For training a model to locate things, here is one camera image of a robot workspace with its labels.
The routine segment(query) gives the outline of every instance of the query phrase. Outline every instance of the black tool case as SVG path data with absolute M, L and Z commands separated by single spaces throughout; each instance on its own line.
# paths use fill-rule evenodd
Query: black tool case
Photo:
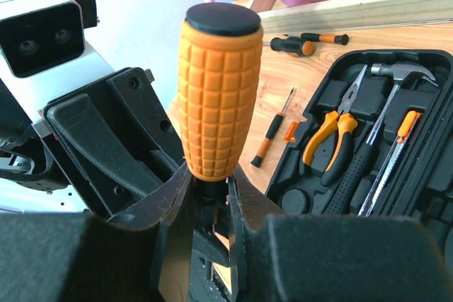
M 421 79 L 403 86 L 386 111 L 384 126 L 376 141 L 373 166 L 361 180 L 350 203 L 357 214 L 384 162 L 397 131 L 409 110 L 421 113 L 403 154 L 377 201 L 374 215 L 404 215 L 420 220 L 432 231 L 440 247 L 453 224 L 453 56 L 437 50 L 366 50 L 343 55 L 330 68 L 307 105 L 270 180 L 266 195 L 288 213 L 322 214 L 341 179 L 324 187 L 320 178 L 336 147 L 333 133 L 315 153 L 310 171 L 299 173 L 307 142 L 321 126 L 326 113 L 337 110 L 343 94 L 365 64 L 362 81 L 350 113 L 359 122 L 353 132 L 354 152 L 365 142 L 393 86 L 390 78 L 372 76 L 373 63 L 415 62 L 428 68 L 438 87 Z

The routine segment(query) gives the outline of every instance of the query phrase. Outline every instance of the white wall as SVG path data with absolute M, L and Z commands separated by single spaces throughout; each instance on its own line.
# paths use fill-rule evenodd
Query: white wall
M 114 69 L 151 69 L 154 90 L 167 108 L 176 94 L 180 24 L 202 0 L 96 0 L 101 23 L 86 39 Z

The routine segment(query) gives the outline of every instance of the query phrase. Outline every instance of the small screwdriver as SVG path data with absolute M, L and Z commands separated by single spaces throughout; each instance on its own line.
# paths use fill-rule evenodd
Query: small screwdriver
M 330 42 L 332 44 L 346 45 L 349 43 L 349 35 L 319 35 L 318 33 L 301 33 L 297 35 L 284 35 L 285 37 L 295 37 L 308 40 L 309 42 Z
M 294 57 L 309 56 L 315 50 L 312 42 L 299 37 L 289 37 L 287 39 L 276 37 L 270 42 L 263 42 L 263 45 L 269 46 L 274 51 L 284 51 Z
M 288 99 L 286 99 L 285 104 L 283 105 L 282 111 L 277 113 L 272 120 L 272 123 L 270 123 L 268 132 L 266 132 L 266 137 L 264 138 L 263 143 L 261 144 L 260 149 L 256 153 L 255 158 L 250 162 L 251 165 L 259 168 L 261 167 L 261 163 L 263 162 L 264 157 L 266 156 L 266 153 L 268 152 L 270 142 L 273 140 L 275 135 L 278 132 L 278 129 L 280 128 L 280 125 L 282 125 L 283 118 L 285 117 L 285 112 L 288 108 L 289 101 L 291 100 L 292 94 L 294 92 L 295 88 L 292 88 L 291 92 L 289 92 Z

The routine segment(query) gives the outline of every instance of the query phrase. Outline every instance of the hammer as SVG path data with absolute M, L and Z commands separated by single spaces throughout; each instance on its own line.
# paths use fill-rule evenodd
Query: hammer
M 382 127 L 382 123 L 384 123 L 385 113 L 402 85 L 413 79 L 419 78 L 428 81 L 434 86 L 438 86 L 435 83 L 434 75 L 428 69 L 411 62 L 397 62 L 393 65 L 373 64 L 371 73 L 377 76 L 388 76 L 393 78 L 394 87 L 391 89 L 384 108 L 374 123 L 371 132 L 368 134 L 367 140 L 355 154 L 340 185 L 333 193 L 333 196 L 324 211 L 325 214 L 344 214 L 348 211 L 355 188 L 359 185 L 360 179 L 365 175 L 365 172 L 370 166 L 372 154 L 374 152 L 374 143 Z

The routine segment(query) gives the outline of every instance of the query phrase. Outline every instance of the textured orange grip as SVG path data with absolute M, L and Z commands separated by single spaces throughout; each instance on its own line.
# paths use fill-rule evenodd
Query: textured orange grip
M 178 107 L 190 172 L 216 182 L 239 162 L 258 88 L 263 29 L 241 37 L 210 35 L 183 23 Z

